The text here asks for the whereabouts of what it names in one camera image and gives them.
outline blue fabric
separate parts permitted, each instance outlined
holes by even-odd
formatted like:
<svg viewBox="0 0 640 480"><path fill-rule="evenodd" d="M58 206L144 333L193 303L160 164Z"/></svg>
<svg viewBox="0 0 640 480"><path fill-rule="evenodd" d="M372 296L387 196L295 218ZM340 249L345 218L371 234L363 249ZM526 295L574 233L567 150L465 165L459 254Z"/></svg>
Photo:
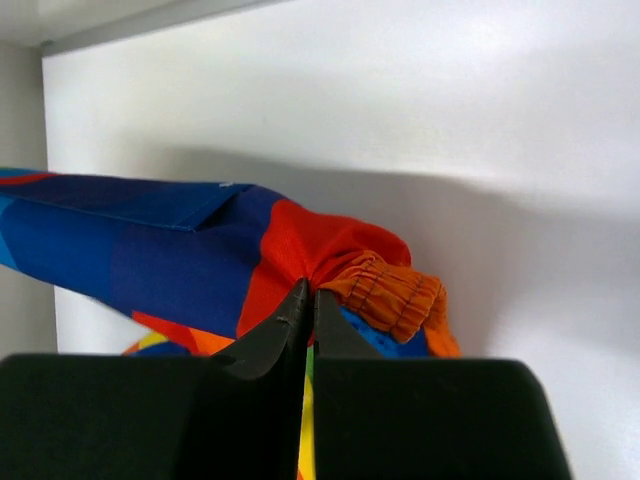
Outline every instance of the blue fabric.
<svg viewBox="0 0 640 480"><path fill-rule="evenodd" d="M0 185L0 194L115 220L194 231L211 212L247 188L231 183L59 175L33 183Z"/></svg>
<svg viewBox="0 0 640 480"><path fill-rule="evenodd" d="M0 197L0 217L6 210L6 208L13 203L13 199ZM13 261L13 256L7 248L7 244L4 241L4 237L2 236L2 230L0 229L0 263L7 267L16 268L16 263Z"/></svg>
<svg viewBox="0 0 640 480"><path fill-rule="evenodd" d="M20 271L54 285L110 300L109 261L123 223L15 200L0 231Z"/></svg>
<svg viewBox="0 0 640 480"><path fill-rule="evenodd" d="M261 260L256 245L281 198L250 187L216 212L215 229L197 235L129 225L112 257L111 289L118 310L180 318L182 325L236 338L249 282Z"/></svg>
<svg viewBox="0 0 640 480"><path fill-rule="evenodd" d="M429 355L427 339L420 333L407 343L397 343L388 333L380 332L369 326L360 316L344 307L342 315L381 355L387 358L426 357Z"/></svg>
<svg viewBox="0 0 640 480"><path fill-rule="evenodd" d="M3 168L0 167L0 178L22 177L24 175L32 175L34 173L42 173L36 170L28 170L26 168Z"/></svg>

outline orange fabric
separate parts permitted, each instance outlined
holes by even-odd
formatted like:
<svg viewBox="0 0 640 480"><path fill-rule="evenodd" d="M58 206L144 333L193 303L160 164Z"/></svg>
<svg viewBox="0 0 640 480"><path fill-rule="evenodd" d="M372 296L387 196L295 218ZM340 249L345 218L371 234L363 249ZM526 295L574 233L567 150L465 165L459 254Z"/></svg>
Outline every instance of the orange fabric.
<svg viewBox="0 0 640 480"><path fill-rule="evenodd" d="M140 350L140 342L136 342L133 345L131 345L129 348L127 348L124 352L122 352L122 355L124 355L125 357L131 355L132 353L137 352L138 350Z"/></svg>
<svg viewBox="0 0 640 480"><path fill-rule="evenodd" d="M447 323L447 292L437 277L366 251L321 288L336 293L342 305L400 343L423 329L433 355L460 356Z"/></svg>
<svg viewBox="0 0 640 480"><path fill-rule="evenodd" d="M203 332L195 328L190 328L189 330L191 330L191 335L193 335L193 339L196 342L198 352L202 355L213 355L233 343L232 339L215 333Z"/></svg>

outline clothing item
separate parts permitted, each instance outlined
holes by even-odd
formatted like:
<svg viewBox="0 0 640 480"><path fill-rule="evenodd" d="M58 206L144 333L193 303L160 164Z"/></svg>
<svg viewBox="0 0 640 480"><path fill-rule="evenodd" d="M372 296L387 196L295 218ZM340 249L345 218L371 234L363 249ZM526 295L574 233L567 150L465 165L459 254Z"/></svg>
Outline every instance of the clothing item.
<svg viewBox="0 0 640 480"><path fill-rule="evenodd" d="M394 234L268 189L0 170L0 263L150 327L128 355L211 355L302 277L386 357L458 356L440 280ZM313 348L298 478L313 480Z"/></svg>

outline red fabric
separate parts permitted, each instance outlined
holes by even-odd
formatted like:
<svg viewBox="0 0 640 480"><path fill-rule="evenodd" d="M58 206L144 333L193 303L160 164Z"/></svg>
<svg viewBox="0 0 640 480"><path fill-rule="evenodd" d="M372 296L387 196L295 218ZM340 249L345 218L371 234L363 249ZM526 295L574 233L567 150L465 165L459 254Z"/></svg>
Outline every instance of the red fabric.
<svg viewBox="0 0 640 480"><path fill-rule="evenodd" d="M31 175L20 175L19 177L4 177L0 178L0 185L24 185L55 175L55 173L34 173Z"/></svg>
<svg viewBox="0 0 640 480"><path fill-rule="evenodd" d="M141 325L149 327L151 330L170 338L172 342L188 348L191 353L199 353L198 345L193 338L189 327L136 311L133 312L131 318Z"/></svg>
<svg viewBox="0 0 640 480"><path fill-rule="evenodd" d="M290 200L278 201L262 238L262 260L251 277L238 337L269 316L298 279L309 278L315 290L364 250L377 252L393 265L411 264L405 243L387 230L353 218L317 214Z"/></svg>

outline white wall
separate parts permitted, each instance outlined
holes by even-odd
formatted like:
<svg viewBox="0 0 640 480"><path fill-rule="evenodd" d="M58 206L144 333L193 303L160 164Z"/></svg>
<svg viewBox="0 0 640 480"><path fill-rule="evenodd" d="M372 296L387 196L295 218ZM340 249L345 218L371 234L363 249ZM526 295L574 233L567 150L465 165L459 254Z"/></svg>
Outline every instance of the white wall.
<svg viewBox="0 0 640 480"><path fill-rule="evenodd" d="M47 168L40 54L0 42L0 165ZM55 351L53 288L0 267L0 358Z"/></svg>
<svg viewBox="0 0 640 480"><path fill-rule="evenodd" d="M50 166L259 182L396 231L464 351L541 378L576 478L640 478L638 5L297 0L48 58ZM57 308L65 351L138 333Z"/></svg>

